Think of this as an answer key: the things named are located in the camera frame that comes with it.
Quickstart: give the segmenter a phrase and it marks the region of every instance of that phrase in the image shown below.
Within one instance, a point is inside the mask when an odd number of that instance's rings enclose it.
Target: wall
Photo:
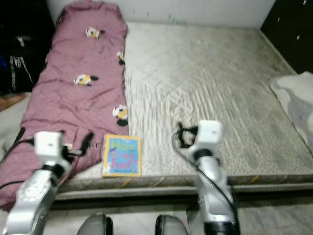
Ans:
[[[73,0],[47,0],[55,21]],[[109,0],[126,21],[260,28],[275,0]]]

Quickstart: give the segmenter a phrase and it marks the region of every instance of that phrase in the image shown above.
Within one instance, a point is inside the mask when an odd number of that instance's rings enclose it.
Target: black cable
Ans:
[[[13,149],[15,149],[20,143],[30,143],[32,145],[34,145],[34,140],[33,139],[25,139],[25,140],[21,140],[21,141],[17,141],[15,142],[11,148],[6,152],[6,154],[4,155],[4,157],[2,158],[2,160],[0,161],[0,167],[2,165],[2,163],[5,161],[5,159],[9,156],[9,154],[12,152]]]
[[[12,181],[12,182],[6,183],[0,186],[0,190],[3,189],[5,186],[12,185],[12,184],[20,184],[20,183],[24,183],[24,181],[21,180],[21,181]]]
[[[234,215],[234,220],[236,223],[236,226],[238,226],[239,229],[239,220],[238,220],[238,215],[237,215],[237,210],[235,208],[235,206],[233,205],[233,203],[231,203],[231,201],[229,200],[229,198],[225,195],[225,193],[220,189],[220,187],[213,181],[211,180],[194,162],[192,162],[191,160],[189,160],[185,155],[183,155],[179,149],[176,146],[175,140],[178,139],[180,130],[176,131],[173,135],[172,135],[172,146],[175,150],[175,152],[178,153],[178,155],[183,158],[185,161],[187,161],[193,168],[196,169],[197,172],[199,172],[202,176],[204,176],[210,184],[212,184],[216,190],[223,196],[223,198],[226,200],[226,202],[228,203],[233,215]]]

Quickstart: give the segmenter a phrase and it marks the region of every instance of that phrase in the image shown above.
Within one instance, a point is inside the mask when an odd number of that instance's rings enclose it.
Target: book cover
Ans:
[[[102,176],[140,175],[140,138],[106,135]]]

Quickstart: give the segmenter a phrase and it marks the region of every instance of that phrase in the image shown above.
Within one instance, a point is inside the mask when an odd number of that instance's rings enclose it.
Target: tile floor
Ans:
[[[131,206],[51,211],[44,235],[75,235],[90,215],[104,212],[114,223],[115,235],[153,235],[159,214],[174,215],[190,235],[203,235],[199,211],[185,205]],[[6,215],[0,213],[0,228]],[[242,235],[312,235],[313,197],[239,203]]]

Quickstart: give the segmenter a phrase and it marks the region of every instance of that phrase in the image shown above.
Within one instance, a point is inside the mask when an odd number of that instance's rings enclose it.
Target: pink blanket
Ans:
[[[22,139],[43,130],[64,130],[65,143],[78,149],[92,131],[94,138],[86,155],[72,164],[73,176],[101,161],[105,134],[128,134],[127,122],[121,121],[127,114],[122,62],[127,25],[117,5],[90,0],[67,6],[60,22],[46,57],[47,67],[21,123],[26,129]],[[121,116],[116,107],[123,107]],[[40,167],[33,147],[22,143],[3,163],[0,186],[26,180]],[[13,206],[20,186],[0,190],[3,209]]]

